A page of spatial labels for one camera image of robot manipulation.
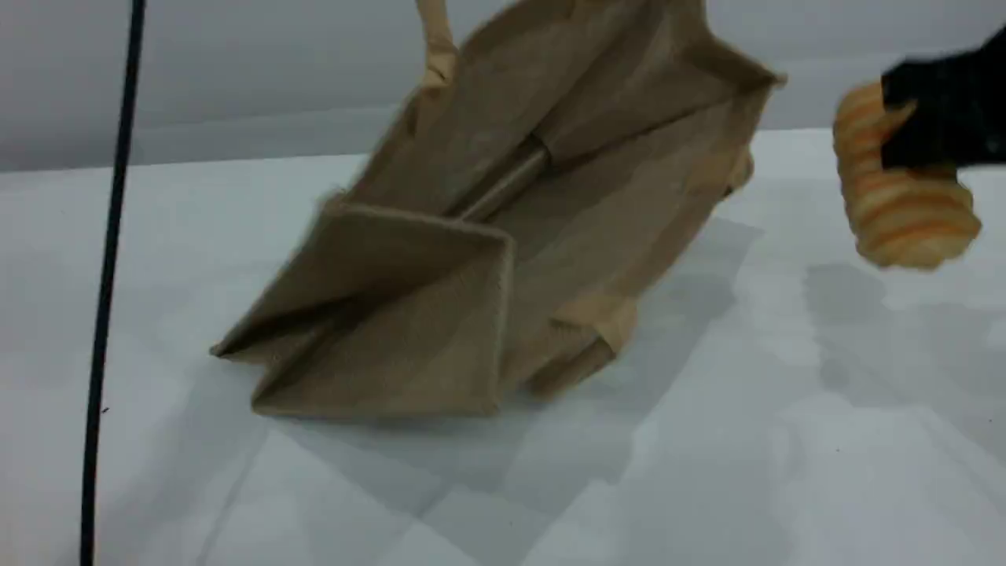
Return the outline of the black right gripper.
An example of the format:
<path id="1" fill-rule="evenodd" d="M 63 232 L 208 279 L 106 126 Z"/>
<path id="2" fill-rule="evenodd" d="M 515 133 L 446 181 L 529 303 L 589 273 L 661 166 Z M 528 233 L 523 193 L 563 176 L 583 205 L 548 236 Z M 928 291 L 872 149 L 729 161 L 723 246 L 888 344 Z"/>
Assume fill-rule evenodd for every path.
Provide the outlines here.
<path id="1" fill-rule="evenodd" d="M 928 65 L 927 164 L 1003 165 L 1005 161 L 1005 29 L 966 53 Z M 883 144 L 886 169 L 919 166 L 916 133 L 924 116 L 919 89 L 926 64 L 901 61 L 881 78 L 883 107 L 894 122 Z"/>

